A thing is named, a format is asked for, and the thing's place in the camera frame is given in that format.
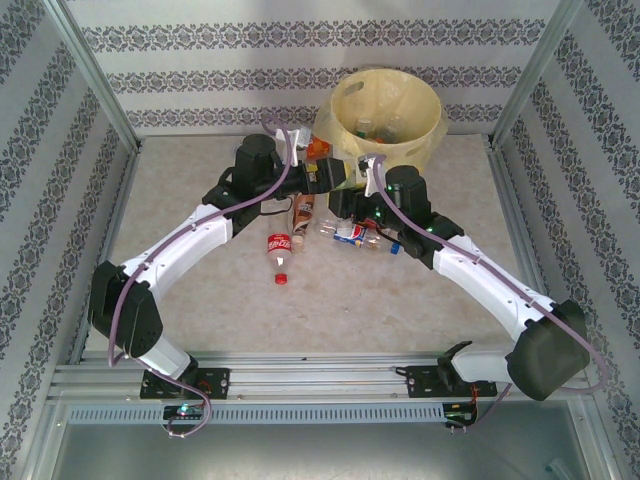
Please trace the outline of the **small clear plastic bottle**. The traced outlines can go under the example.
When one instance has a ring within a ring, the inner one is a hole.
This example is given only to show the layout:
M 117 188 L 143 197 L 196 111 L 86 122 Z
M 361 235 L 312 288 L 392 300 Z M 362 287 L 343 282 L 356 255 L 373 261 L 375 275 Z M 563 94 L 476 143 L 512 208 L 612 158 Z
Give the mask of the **small clear plastic bottle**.
M 351 225 L 348 219 L 322 217 L 316 222 L 316 231 L 330 239 L 346 238 L 351 233 Z

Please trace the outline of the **pepsi bottle blue cap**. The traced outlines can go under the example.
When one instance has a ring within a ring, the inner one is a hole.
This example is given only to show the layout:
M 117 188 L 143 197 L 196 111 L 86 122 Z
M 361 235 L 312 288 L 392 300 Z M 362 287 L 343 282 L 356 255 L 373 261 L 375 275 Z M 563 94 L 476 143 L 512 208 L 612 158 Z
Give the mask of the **pepsi bottle blue cap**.
M 375 229 L 357 224 L 337 228 L 330 237 L 369 252 L 398 255 L 402 251 L 399 243 L 383 237 Z

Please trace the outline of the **brown coffee drink bottle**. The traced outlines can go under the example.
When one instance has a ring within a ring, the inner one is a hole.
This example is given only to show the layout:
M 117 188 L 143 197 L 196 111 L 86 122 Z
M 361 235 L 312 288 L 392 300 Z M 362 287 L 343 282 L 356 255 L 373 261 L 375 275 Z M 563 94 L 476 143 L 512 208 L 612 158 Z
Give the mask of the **brown coffee drink bottle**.
M 307 229 L 313 218 L 314 205 L 314 195 L 298 194 L 294 198 L 291 224 L 291 246 L 293 253 L 300 253 L 304 249 Z

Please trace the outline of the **cola bottle red cap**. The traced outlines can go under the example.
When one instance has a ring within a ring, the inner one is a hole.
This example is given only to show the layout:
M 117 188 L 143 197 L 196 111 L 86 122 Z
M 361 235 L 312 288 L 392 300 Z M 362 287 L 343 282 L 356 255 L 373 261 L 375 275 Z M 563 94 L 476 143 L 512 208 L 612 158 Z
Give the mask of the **cola bottle red cap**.
M 274 282 L 277 285 L 286 285 L 287 268 L 292 257 L 290 236 L 286 233 L 270 235 L 267 238 L 267 256 L 273 267 Z

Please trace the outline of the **grey metal shelf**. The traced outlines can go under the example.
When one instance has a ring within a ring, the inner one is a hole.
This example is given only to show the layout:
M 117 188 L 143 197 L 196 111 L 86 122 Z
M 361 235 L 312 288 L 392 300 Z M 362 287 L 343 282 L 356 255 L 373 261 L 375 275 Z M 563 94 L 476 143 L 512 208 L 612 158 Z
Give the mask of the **grey metal shelf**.
M 508 402 L 467 434 L 437 423 L 70 425 L 52 480 L 591 480 L 566 406 Z

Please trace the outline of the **aluminium side rail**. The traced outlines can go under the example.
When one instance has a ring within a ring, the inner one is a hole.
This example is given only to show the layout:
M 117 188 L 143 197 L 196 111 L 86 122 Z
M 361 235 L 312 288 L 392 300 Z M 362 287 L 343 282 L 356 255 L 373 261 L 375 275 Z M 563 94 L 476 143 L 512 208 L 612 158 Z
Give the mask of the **aluminium side rail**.
M 518 265 L 519 278 L 530 288 L 556 301 L 569 299 L 566 293 L 550 292 L 508 165 L 501 151 L 492 146 L 490 139 L 487 136 L 482 139 Z

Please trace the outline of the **aluminium frame post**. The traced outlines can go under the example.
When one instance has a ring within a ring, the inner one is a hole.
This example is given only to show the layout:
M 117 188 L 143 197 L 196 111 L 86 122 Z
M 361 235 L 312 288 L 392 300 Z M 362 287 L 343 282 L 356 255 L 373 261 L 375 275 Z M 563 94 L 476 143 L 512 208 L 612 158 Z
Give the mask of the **aluminium frame post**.
M 524 108 L 530 93 L 537 85 L 547 64 L 553 57 L 558 44 L 565 36 L 570 24 L 584 0 L 559 0 L 559 3 L 549 19 L 533 54 L 528 60 L 513 93 L 504 106 L 494 129 L 488 136 L 489 145 L 495 149 L 502 145 L 509 134 L 512 125 Z
M 129 151 L 138 150 L 141 144 L 124 109 L 121 107 L 106 74 L 99 65 L 82 29 L 74 19 L 65 0 L 41 0 L 56 28 L 71 52 L 77 66 L 96 95 L 110 123 Z

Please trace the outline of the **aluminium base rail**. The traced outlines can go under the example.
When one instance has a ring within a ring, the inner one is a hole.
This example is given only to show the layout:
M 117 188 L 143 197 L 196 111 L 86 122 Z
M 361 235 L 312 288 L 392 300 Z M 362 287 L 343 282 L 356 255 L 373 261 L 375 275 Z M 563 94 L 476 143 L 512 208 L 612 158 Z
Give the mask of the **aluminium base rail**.
M 231 403 L 354 403 L 408 398 L 398 367 L 434 365 L 424 352 L 395 354 L 267 354 L 197 352 L 203 367 L 230 370 Z M 132 360 L 107 366 L 102 352 L 91 351 L 75 365 L 55 368 L 48 404 L 138 403 L 143 368 Z

